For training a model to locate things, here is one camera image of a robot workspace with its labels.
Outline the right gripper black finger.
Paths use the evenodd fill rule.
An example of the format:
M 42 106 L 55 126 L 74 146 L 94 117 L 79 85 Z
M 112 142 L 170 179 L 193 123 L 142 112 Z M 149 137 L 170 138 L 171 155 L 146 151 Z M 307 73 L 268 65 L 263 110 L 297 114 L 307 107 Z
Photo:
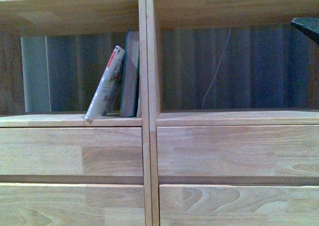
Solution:
M 291 25 L 302 32 L 317 45 L 319 44 L 319 19 L 315 17 L 300 17 L 291 20 Z

